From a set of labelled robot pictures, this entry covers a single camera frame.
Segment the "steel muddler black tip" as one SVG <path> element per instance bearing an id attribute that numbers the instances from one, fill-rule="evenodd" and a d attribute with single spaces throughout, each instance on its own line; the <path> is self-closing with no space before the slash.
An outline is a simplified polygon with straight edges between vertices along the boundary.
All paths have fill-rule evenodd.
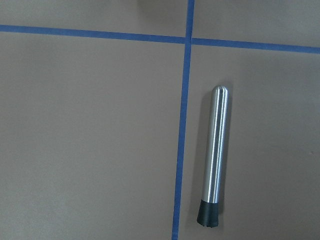
<path id="1" fill-rule="evenodd" d="M 211 92 L 202 196 L 198 224 L 215 228 L 219 225 L 219 198 L 224 157 L 229 91 L 217 85 Z"/>

